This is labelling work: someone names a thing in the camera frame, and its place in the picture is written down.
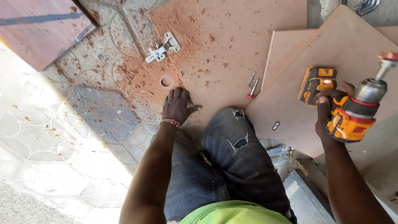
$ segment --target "mdf board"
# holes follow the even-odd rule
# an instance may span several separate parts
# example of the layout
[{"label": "mdf board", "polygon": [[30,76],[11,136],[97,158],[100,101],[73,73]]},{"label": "mdf board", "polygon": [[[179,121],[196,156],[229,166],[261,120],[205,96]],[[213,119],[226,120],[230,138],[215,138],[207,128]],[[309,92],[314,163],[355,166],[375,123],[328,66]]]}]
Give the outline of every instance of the mdf board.
[{"label": "mdf board", "polygon": [[95,29],[71,0],[0,0],[0,40],[37,71]]},{"label": "mdf board", "polygon": [[[398,26],[375,27],[375,29],[398,45]],[[296,50],[316,32],[316,29],[273,31],[261,89],[289,61]]]},{"label": "mdf board", "polygon": [[194,104],[201,131],[222,108],[245,108],[260,91],[272,30],[307,27],[305,0],[171,0],[149,12],[159,36],[171,31],[181,51],[168,52]]},{"label": "mdf board", "polygon": [[[380,51],[397,46],[346,6],[340,6],[328,20],[297,49],[280,71],[265,84],[263,91],[245,109],[258,138],[275,138],[311,157],[323,153],[315,133],[316,108],[299,101],[297,94],[304,71],[311,65],[333,65],[337,82],[357,84],[375,76],[380,68]],[[396,70],[384,79],[398,83]],[[397,88],[389,91],[376,114],[378,122],[398,112]],[[281,124],[276,131],[272,127]]]}]

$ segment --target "drilled hole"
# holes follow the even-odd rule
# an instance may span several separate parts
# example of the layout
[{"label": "drilled hole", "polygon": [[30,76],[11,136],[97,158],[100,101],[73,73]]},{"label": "drilled hole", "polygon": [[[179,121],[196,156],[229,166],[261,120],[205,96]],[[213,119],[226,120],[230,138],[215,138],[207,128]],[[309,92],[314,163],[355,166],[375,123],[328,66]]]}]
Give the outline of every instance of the drilled hole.
[{"label": "drilled hole", "polygon": [[160,80],[160,84],[163,87],[168,87],[171,84],[171,81],[169,78],[162,78],[162,80]]}]

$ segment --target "concealed hinge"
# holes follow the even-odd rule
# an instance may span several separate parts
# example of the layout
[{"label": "concealed hinge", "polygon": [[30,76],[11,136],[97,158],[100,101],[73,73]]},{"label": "concealed hinge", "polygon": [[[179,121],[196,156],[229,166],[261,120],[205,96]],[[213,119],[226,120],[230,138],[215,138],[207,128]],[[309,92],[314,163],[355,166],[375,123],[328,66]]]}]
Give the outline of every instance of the concealed hinge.
[{"label": "concealed hinge", "polygon": [[163,46],[159,47],[159,45],[155,43],[156,50],[153,51],[149,48],[150,53],[149,56],[145,59],[146,62],[150,63],[155,59],[160,62],[161,60],[166,58],[165,52],[167,50],[173,50],[175,52],[181,50],[181,46],[179,45],[171,31],[167,31],[167,33],[164,34],[164,37],[165,38],[163,41]]}]

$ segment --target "ripped jeans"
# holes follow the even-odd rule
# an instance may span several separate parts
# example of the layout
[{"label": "ripped jeans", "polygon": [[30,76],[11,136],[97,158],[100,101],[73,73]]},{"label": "ripped jeans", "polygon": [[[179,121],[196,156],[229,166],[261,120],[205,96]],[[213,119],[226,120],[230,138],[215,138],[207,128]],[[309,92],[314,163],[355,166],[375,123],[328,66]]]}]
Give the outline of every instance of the ripped jeans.
[{"label": "ripped jeans", "polygon": [[282,180],[243,110],[218,112],[205,129],[202,145],[211,165],[183,132],[177,133],[164,208],[167,221],[180,221],[207,204],[243,200],[296,223]]}]

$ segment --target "green shirt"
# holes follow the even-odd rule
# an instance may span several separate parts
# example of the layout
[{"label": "green shirt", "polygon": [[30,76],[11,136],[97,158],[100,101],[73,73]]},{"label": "green shirt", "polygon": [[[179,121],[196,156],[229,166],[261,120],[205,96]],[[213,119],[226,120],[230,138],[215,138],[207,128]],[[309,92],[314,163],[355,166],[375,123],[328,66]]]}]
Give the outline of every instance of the green shirt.
[{"label": "green shirt", "polygon": [[258,204],[230,200],[208,204],[196,209],[183,218],[179,224],[291,224],[280,213]]}]

